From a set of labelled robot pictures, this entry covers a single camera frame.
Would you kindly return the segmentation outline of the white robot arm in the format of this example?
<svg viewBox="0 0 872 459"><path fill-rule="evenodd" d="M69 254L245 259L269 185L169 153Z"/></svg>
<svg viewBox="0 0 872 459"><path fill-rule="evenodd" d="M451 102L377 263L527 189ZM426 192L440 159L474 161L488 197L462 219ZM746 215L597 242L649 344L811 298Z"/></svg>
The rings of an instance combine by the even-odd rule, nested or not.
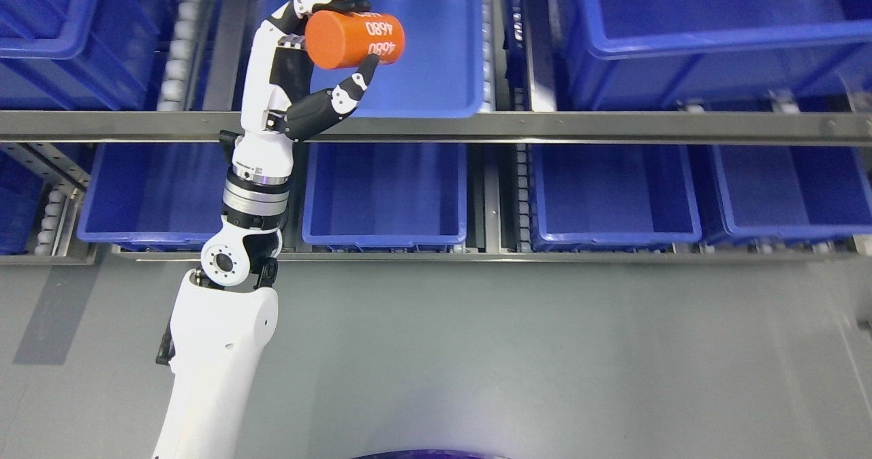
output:
<svg viewBox="0 0 872 459"><path fill-rule="evenodd" d="M232 458L278 322L277 255L289 176L228 170L221 229L181 279L168 326L174 375L155 458Z"/></svg>

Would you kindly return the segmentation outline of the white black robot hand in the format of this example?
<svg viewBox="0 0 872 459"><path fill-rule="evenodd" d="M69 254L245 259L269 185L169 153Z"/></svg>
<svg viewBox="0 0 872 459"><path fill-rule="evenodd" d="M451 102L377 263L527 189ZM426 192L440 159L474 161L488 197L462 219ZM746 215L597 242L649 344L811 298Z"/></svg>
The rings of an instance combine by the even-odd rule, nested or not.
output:
<svg viewBox="0 0 872 459"><path fill-rule="evenodd" d="M266 190L292 175L292 148L336 126L358 108L379 65L374 54L340 83L311 90L314 64L303 33L316 14L368 12L367 0L289 0L253 34L245 74L240 123L228 182Z"/></svg>

